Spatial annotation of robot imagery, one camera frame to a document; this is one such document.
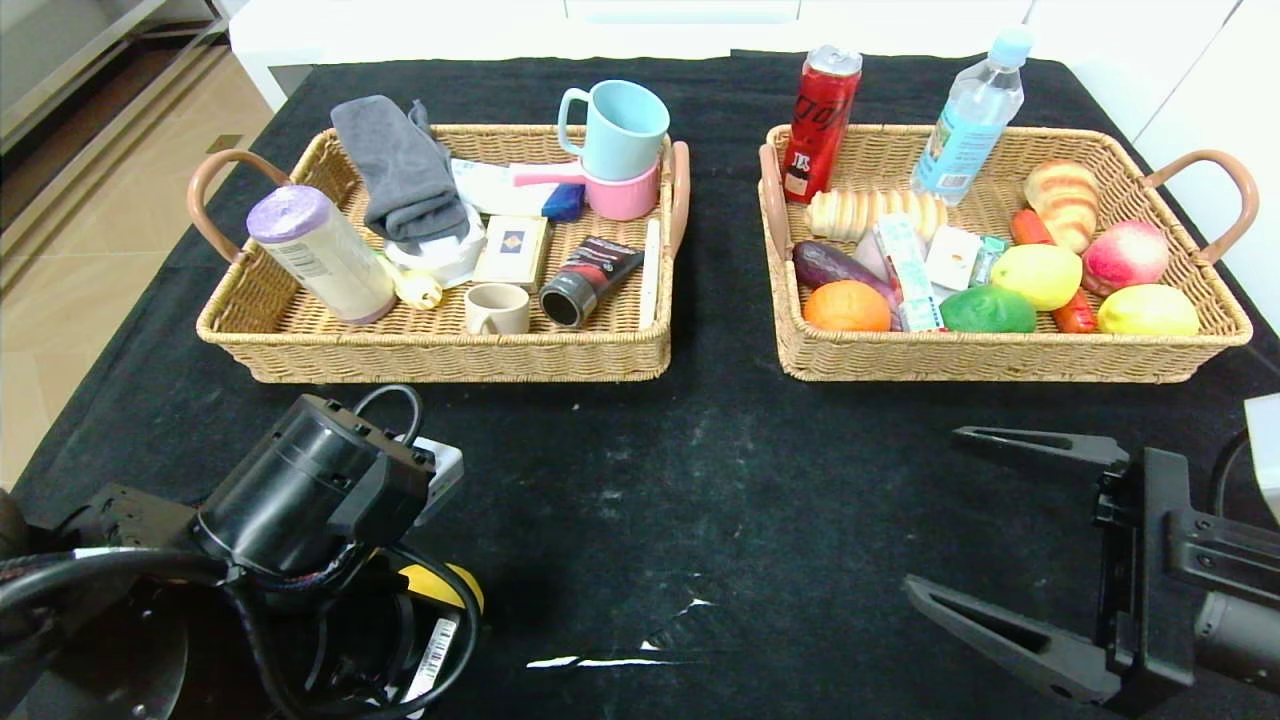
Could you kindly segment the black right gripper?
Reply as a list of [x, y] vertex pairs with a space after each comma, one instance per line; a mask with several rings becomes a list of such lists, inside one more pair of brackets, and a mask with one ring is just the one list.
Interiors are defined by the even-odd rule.
[[1083, 635], [908, 575], [911, 606], [1028, 685], [1140, 717], [1193, 687], [1198, 670], [1277, 692], [1277, 533], [1196, 510], [1188, 461], [1106, 436], [959, 427], [995, 460], [1075, 462], [1124, 473], [1100, 487], [1098, 632]]

